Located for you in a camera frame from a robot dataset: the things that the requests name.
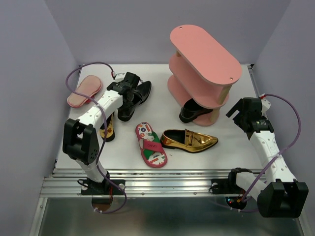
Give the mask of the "black patent loafer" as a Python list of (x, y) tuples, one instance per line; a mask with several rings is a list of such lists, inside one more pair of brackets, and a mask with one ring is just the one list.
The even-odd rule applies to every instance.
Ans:
[(201, 115), (211, 113), (213, 110), (197, 104), (194, 99), (188, 100), (180, 110), (179, 119), (183, 123), (189, 123)]
[(133, 100), (118, 109), (118, 119), (121, 121), (129, 121), (136, 108), (148, 99), (151, 88), (151, 81), (145, 81), (138, 85), (133, 92)]

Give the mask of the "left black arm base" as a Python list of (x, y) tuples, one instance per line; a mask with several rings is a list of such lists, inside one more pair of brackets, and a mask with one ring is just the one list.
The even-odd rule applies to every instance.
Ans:
[(81, 195), (83, 196), (122, 196), (122, 190), (119, 190), (113, 184), (104, 180), (102, 183), (94, 182), (88, 178), (78, 179), (77, 183), (81, 186)]

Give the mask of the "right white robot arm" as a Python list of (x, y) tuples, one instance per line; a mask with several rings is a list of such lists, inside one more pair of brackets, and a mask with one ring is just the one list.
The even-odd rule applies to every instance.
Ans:
[(258, 98), (245, 97), (240, 99), (226, 114), (233, 118), (234, 123), (246, 133), (254, 147), (263, 167), (255, 176), (248, 169), (235, 168), (226, 180), (227, 188), (232, 192), (244, 190), (241, 199), (228, 203), (246, 203), (253, 198), (261, 216), (266, 218), (298, 218), (301, 215), (309, 189), (304, 182), (299, 182), (288, 168), (283, 153), (291, 148), (301, 133), (298, 123), (297, 135), (287, 147), (279, 149), (275, 131), (271, 122), (263, 115), (271, 106), (266, 99), (267, 94)]

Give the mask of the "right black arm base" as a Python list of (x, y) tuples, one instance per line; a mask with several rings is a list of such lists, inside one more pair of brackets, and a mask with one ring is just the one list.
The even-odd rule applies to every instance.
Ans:
[(244, 190), (236, 185), (236, 177), (238, 173), (252, 173), (251, 170), (245, 168), (232, 169), (227, 178), (213, 178), (211, 179), (211, 187), (209, 192), (213, 194), (239, 194)]

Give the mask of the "gold metallic loafer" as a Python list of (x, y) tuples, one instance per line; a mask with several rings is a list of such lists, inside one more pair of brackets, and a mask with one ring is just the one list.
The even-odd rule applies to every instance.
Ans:
[(163, 148), (179, 149), (188, 153), (200, 153), (215, 146), (217, 137), (190, 130), (169, 129), (162, 133), (160, 142)]
[(115, 131), (114, 131), (114, 113), (106, 120), (106, 129), (105, 125), (103, 124), (99, 130), (100, 136), (106, 142), (111, 142), (115, 138)]

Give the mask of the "upturned pink sole sandal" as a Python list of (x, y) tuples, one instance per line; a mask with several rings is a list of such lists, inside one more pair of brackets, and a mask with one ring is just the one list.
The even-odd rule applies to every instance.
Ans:
[[(89, 75), (83, 79), (75, 92), (94, 98), (101, 89), (102, 81), (100, 78), (95, 75)], [(67, 103), (72, 108), (79, 108), (85, 103), (89, 103), (89, 99), (84, 96), (71, 93), (71, 95), (67, 98)]]

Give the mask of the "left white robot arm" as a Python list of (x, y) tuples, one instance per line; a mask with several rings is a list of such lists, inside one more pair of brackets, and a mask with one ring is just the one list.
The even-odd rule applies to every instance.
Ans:
[(101, 148), (97, 131), (106, 124), (107, 116), (132, 101), (139, 81), (140, 77), (136, 74), (126, 73), (122, 81), (112, 82), (87, 112), (77, 119), (69, 118), (64, 124), (63, 153), (80, 165), (99, 194), (109, 190), (110, 182), (106, 179), (107, 171), (99, 161)]

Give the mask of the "pink three-tier shoe shelf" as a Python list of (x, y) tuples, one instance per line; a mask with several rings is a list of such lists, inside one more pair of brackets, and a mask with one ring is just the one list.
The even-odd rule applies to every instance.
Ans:
[(229, 91), (242, 75), (238, 60), (206, 30), (181, 25), (170, 33), (176, 53), (169, 60), (172, 75), (167, 86), (183, 107), (189, 100), (211, 112), (198, 116), (199, 126), (214, 124), (220, 109), (229, 99)]

